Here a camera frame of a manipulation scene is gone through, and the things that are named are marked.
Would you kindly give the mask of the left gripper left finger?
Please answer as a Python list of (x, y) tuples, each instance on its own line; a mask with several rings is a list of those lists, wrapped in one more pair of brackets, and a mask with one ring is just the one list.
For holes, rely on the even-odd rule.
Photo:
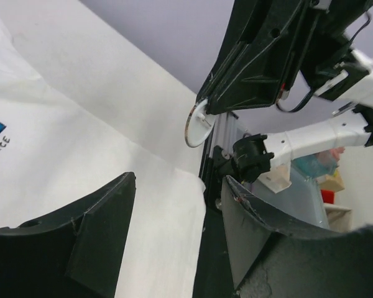
[(136, 177), (16, 228), (0, 228), (0, 297), (114, 297)]

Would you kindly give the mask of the round orange blue brooch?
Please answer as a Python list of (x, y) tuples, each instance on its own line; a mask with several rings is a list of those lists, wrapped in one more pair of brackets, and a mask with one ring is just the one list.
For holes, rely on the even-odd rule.
[(191, 109), (185, 125), (185, 142), (190, 148), (203, 144), (214, 129), (217, 116), (207, 112), (208, 100), (197, 102)]

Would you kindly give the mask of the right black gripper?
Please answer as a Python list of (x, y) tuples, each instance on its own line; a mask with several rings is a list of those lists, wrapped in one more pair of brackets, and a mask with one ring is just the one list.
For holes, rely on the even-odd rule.
[(269, 107), (298, 72), (308, 95), (335, 101), (368, 74), (352, 55), (346, 29), (371, 20), (373, 1), (234, 1), (218, 57), (197, 95), (207, 112)]

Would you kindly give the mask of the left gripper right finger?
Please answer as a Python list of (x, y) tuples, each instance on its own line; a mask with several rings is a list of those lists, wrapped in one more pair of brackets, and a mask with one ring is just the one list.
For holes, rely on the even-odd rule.
[(348, 233), (314, 226), (231, 176), (221, 201), (234, 297), (373, 297), (373, 225)]

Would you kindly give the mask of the white t-shirt with flower print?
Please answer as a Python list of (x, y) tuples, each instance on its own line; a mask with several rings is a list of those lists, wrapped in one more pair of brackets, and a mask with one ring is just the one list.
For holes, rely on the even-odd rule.
[(78, 1), (0, 1), (0, 228), (132, 172), (114, 297), (191, 297), (206, 207), (195, 94)]

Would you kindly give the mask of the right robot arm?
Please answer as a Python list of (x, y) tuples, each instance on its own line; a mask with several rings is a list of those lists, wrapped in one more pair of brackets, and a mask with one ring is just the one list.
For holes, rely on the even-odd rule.
[(278, 106), (298, 74), (309, 92), (346, 105), (332, 118), (233, 145), (219, 174), (253, 182), (290, 161), (337, 147), (373, 147), (373, 59), (345, 31), (373, 1), (235, 1), (217, 60), (196, 97), (185, 141), (198, 147), (220, 114)]

